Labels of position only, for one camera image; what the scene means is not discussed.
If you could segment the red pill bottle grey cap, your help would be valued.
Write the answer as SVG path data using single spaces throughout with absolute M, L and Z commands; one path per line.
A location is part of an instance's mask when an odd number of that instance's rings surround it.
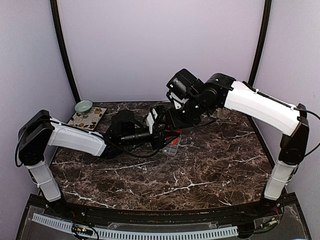
M 181 130 L 177 129 L 176 131 L 170 132 L 170 135 L 166 137 L 167 144 L 169 146 L 175 146 L 178 144 L 178 140 L 181 134 Z

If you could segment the clear plastic pill organizer box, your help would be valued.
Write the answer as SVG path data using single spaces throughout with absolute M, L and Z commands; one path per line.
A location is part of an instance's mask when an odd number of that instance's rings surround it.
M 172 156 L 172 157 L 175 156 L 178 152 L 181 138 L 182 137 L 180 136 L 178 139 L 178 145 L 164 147 L 161 151 L 168 156 Z

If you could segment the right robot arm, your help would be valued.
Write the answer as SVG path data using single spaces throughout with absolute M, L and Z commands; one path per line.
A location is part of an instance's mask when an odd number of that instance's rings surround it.
M 263 121 L 282 133 L 280 152 L 265 185 L 264 199 L 255 205 L 255 213 L 266 217 L 274 210 L 274 201 L 280 197 L 294 169 L 308 155 L 310 128 L 306 107 L 278 100 L 223 73 L 215 73 L 202 82 L 183 68 L 166 86 L 167 98 L 174 104 L 166 112 L 172 130 L 197 125 L 205 112 L 226 108 Z

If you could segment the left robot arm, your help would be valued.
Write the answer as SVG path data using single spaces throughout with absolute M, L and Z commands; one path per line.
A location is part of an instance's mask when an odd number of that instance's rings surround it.
M 111 125 L 102 134 L 68 125 L 52 118 L 47 110 L 41 110 L 18 132 L 15 164 L 27 167 L 34 183 L 51 203 L 51 210 L 58 217 L 67 218 L 71 208 L 62 200 L 63 194 L 45 161 L 47 146 L 68 148 L 108 160 L 123 153 L 133 156 L 125 147 L 140 147 L 146 143 L 158 153 L 180 136 L 167 127 L 163 117 L 163 113 L 152 109 L 143 124 L 133 111 L 121 110 L 112 116 Z

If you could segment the cream ceramic mug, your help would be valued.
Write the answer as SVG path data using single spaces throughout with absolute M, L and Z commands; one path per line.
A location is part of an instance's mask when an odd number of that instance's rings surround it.
M 227 120 L 230 117 L 230 111 L 226 108 L 218 108 L 216 112 L 217 118 L 220 120 Z

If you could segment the patterned coaster mat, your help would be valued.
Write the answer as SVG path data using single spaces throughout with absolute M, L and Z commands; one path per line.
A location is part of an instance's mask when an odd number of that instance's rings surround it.
M 107 109 L 103 107 L 92 107 L 85 115 L 76 112 L 67 124 L 80 129 L 93 131 L 106 110 Z

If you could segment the green ceramic bowl left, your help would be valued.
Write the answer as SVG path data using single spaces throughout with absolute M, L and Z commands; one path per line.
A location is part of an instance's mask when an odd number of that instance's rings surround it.
M 91 100 L 86 99 L 78 102 L 75 105 L 74 110 L 76 113 L 80 115 L 87 115 L 90 113 L 92 107 L 93 107 L 93 102 Z

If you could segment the black front rail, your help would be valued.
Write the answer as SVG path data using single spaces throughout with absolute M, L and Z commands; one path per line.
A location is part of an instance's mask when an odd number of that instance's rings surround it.
M 51 210 L 45 210 L 47 202 L 41 196 L 30 194 L 21 218 L 19 228 L 27 223 L 31 207 L 40 208 L 48 215 L 55 216 Z M 288 193 L 284 199 L 285 210 L 282 218 L 284 225 L 294 226 L 295 222 L 304 225 L 305 218 L 295 193 Z M 125 210 L 96 207 L 67 202 L 66 205 L 75 213 L 81 223 L 103 225 L 111 222 L 142 224 L 182 224 L 218 221 L 220 224 L 244 224 L 258 219 L 255 212 L 259 202 L 241 205 L 193 209 L 193 210 Z

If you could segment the right black corner post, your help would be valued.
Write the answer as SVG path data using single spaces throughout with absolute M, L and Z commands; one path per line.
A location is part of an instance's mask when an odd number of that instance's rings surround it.
M 258 41 L 257 41 L 257 45 L 256 45 L 254 59 L 252 62 L 250 75 L 248 78 L 248 84 L 252 87 L 254 86 L 254 83 L 255 83 L 255 80 L 256 80 L 256 77 L 258 74 L 258 69 L 260 66 L 260 62 L 261 62 L 261 58 L 262 58 L 262 54 L 263 54 L 263 50 L 264 50 L 264 45 L 265 45 L 265 41 L 266 41 L 269 20 L 270 20 L 270 15 L 271 15 L 272 2 L 273 2 L 272 0 L 265 0 L 264 1 L 264 7 L 263 7 L 263 13 L 262 13 Z

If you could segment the black corner post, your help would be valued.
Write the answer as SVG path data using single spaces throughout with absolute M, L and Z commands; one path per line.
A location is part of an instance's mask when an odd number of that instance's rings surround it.
M 254 83 L 255 83 L 255 80 L 256 80 L 256 77 L 258 74 L 258 69 L 260 66 L 260 62 L 261 62 L 261 58 L 262 58 L 262 54 L 263 54 L 263 50 L 264 50 L 264 45 L 265 45 L 265 41 L 266 41 L 269 20 L 270 20 L 270 15 L 271 15 L 272 2 L 273 2 L 272 0 L 265 0 L 264 1 L 264 7 L 263 7 L 263 13 L 262 13 L 258 41 L 257 41 L 257 45 L 256 45 L 254 59 L 252 62 L 250 75 L 248 78 L 248 84 L 252 87 L 254 86 Z
M 62 29 L 62 23 L 60 19 L 60 13 L 59 13 L 59 6 L 57 0 L 50 0 L 50 7 L 51 7 L 51 14 L 55 29 L 55 34 L 58 42 L 58 47 L 62 59 L 62 63 L 64 66 L 64 70 L 67 76 L 68 84 L 71 89 L 71 93 L 73 96 L 73 99 L 76 103 L 79 103 L 81 101 L 78 88 L 76 86 L 76 81 L 73 75 L 73 71 L 71 68 L 69 56 L 67 53 L 66 43 L 64 39 L 63 29 Z

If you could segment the left black corner post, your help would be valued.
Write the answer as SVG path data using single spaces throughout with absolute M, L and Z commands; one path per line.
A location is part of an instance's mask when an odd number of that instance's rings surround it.
M 62 29 L 62 23 L 60 19 L 60 13 L 59 13 L 59 6 L 57 0 L 50 0 L 50 7 L 51 7 L 51 14 L 55 29 L 55 34 L 58 42 L 58 47 L 62 59 L 62 63 L 64 66 L 64 70 L 67 76 L 68 84 L 71 89 L 71 93 L 73 96 L 73 99 L 76 103 L 79 103 L 81 101 L 78 88 L 76 86 L 76 81 L 73 75 L 73 71 L 71 68 L 69 56 L 67 53 L 66 43 L 64 39 L 63 29 Z

